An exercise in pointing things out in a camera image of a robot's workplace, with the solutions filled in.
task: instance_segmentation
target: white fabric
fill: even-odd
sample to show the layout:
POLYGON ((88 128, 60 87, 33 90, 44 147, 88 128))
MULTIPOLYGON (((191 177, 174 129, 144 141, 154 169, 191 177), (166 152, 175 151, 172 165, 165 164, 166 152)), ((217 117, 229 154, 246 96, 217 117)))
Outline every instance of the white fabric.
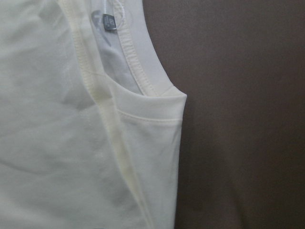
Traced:
POLYGON ((0 229, 173 228, 186 95, 142 2, 106 52, 99 1, 0 1, 0 229))

